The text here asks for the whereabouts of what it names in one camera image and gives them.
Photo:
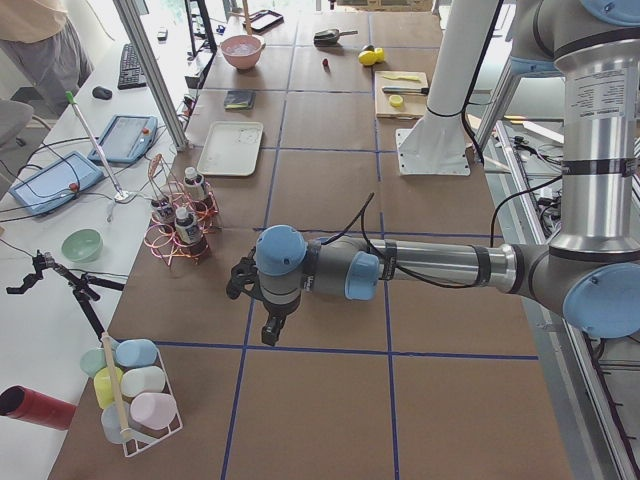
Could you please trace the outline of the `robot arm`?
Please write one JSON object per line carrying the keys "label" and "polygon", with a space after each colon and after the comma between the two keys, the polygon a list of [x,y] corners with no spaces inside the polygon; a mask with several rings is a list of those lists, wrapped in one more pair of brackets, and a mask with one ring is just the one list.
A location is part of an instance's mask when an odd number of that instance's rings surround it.
{"label": "robot arm", "polygon": [[635,1],[521,1],[509,69],[562,75],[564,151],[555,235],[543,245],[446,245],[352,238],[306,240],[288,225],[264,230],[231,270],[226,293],[268,311],[274,345],[303,292],[369,300],[379,282],[493,287],[536,301],[599,339],[639,329],[639,243],[629,221],[639,84]]}

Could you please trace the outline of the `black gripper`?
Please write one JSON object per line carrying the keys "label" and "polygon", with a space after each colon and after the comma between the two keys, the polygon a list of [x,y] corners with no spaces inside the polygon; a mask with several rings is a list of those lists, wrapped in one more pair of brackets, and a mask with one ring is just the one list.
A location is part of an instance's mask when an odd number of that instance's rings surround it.
{"label": "black gripper", "polygon": [[276,346],[281,331],[285,326],[286,317],[299,308],[300,295],[284,304],[268,300],[261,290],[258,269],[254,260],[255,253],[256,248],[253,247],[246,256],[243,256],[232,267],[230,278],[226,285],[226,295],[228,298],[235,300],[244,293],[263,304],[269,312],[269,317],[261,329],[261,341],[265,345]]}

